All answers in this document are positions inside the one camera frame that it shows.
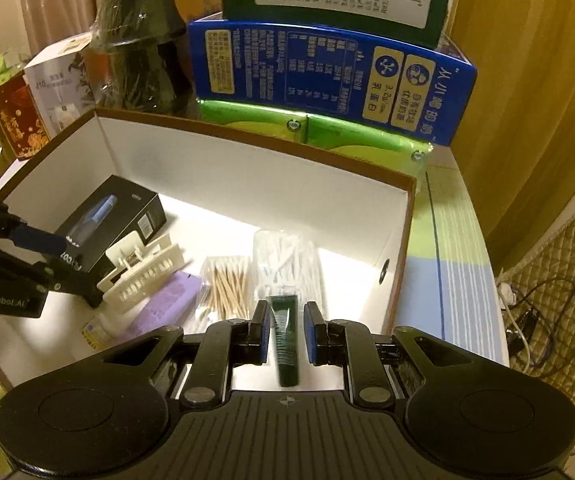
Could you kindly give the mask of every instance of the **black product box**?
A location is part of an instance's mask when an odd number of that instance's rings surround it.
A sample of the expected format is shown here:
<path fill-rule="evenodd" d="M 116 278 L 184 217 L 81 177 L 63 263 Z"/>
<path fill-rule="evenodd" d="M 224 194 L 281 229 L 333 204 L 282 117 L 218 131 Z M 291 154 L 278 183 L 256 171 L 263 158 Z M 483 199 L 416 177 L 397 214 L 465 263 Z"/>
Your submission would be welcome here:
<path fill-rule="evenodd" d="M 146 244 L 165 220 L 157 193 L 112 175 L 56 230 L 68 240 L 61 259 L 98 283 L 114 270 L 107 248 L 132 231 Z"/>

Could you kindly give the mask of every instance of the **white cardboard box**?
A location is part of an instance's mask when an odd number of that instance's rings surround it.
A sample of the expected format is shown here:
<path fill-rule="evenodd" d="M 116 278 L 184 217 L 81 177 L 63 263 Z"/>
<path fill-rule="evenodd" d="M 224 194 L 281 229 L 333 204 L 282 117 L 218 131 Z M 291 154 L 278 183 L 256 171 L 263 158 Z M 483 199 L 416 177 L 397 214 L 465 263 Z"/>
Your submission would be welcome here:
<path fill-rule="evenodd" d="M 25 67 L 26 81 L 51 138 L 94 108 L 84 63 L 84 50 L 91 39 L 86 32 L 51 44 Z"/>
<path fill-rule="evenodd" d="M 328 319 L 356 320 L 373 333 L 394 328 L 412 177 L 224 126 L 97 109 L 29 160 L 0 188 L 0 200 L 54 232 L 111 174 L 159 193 L 168 219 L 160 233 L 183 248 L 186 272 L 198 274 L 207 256 L 251 256 L 258 229 L 293 232 L 319 248 Z M 38 259 L 8 241 L 0 240 L 5 251 Z M 0 316 L 0 382 L 11 388 L 90 355 L 80 331 L 93 316 L 82 298 L 58 292 L 39 319 Z M 234 386 L 280 389 L 271 355 L 264 366 L 238 367 Z M 340 368 L 303 368 L 297 389 L 343 385 Z"/>

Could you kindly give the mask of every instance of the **white cable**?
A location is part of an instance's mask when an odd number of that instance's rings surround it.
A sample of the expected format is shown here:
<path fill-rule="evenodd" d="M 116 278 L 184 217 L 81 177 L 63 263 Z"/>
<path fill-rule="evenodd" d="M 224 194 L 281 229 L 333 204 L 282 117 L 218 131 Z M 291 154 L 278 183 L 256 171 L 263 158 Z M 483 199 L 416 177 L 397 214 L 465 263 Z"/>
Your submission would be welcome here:
<path fill-rule="evenodd" d="M 525 350 L 527 351 L 527 362 L 525 363 L 525 367 L 523 368 L 523 373 L 525 374 L 525 373 L 527 373 L 527 370 L 529 369 L 529 366 L 532 362 L 532 352 L 530 352 L 529 343 L 527 342 L 527 339 L 525 338 L 523 331 L 519 328 L 519 326 L 517 324 L 517 320 L 514 319 L 514 315 L 510 312 L 509 306 L 507 306 L 505 298 L 503 297 L 502 294 L 499 294 L 499 297 L 501 298 L 501 303 L 503 303 L 503 306 L 505 308 L 505 312 L 507 313 L 509 320 L 512 322 L 512 325 L 514 326 L 514 330 L 516 330 L 519 333 L 520 338 L 523 340 L 523 346 L 525 347 Z"/>

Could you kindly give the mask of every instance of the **blue box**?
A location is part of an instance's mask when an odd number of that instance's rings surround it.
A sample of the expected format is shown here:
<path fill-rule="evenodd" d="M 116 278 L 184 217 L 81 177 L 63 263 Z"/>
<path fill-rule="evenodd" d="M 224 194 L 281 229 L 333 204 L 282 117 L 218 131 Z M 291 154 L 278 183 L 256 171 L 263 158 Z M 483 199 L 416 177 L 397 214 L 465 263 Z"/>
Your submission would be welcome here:
<path fill-rule="evenodd" d="M 190 23 L 200 99 L 292 108 L 450 144 L 476 69 L 448 38 L 436 50 L 330 27 Z"/>

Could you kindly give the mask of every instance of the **plastic bag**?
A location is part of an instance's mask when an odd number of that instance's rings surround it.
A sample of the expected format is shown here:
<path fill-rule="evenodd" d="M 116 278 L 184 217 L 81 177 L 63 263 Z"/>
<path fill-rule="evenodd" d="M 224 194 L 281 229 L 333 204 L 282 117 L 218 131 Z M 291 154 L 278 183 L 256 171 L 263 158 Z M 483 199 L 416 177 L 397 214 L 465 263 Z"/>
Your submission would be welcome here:
<path fill-rule="evenodd" d="M 303 307 L 315 301 L 325 312 L 319 254 L 311 241 L 275 231 L 255 233 L 253 254 L 254 303 L 270 304 L 279 384 L 293 387 L 299 384 L 299 361 L 307 355 Z"/>
<path fill-rule="evenodd" d="M 216 321 L 248 319 L 248 256 L 210 256 L 201 267 L 201 290 L 186 333 L 202 333 Z"/>
<path fill-rule="evenodd" d="M 174 0 L 101 0 L 90 30 L 90 47 L 106 56 L 106 74 L 94 83 L 98 105 L 183 113 L 192 95 L 189 45 Z"/>

